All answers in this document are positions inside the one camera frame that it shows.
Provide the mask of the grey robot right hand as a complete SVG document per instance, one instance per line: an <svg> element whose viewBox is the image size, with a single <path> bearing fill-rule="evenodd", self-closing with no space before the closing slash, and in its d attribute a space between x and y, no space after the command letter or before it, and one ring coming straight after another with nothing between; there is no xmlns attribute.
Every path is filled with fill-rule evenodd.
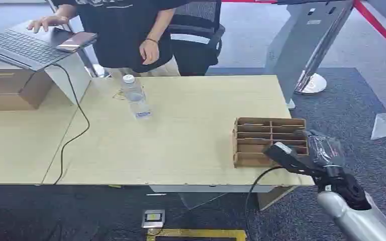
<svg viewBox="0 0 386 241"><path fill-rule="evenodd" d="M312 160L318 167L344 168L344 151L338 139L313 129L302 130L300 133L307 138Z"/></svg>

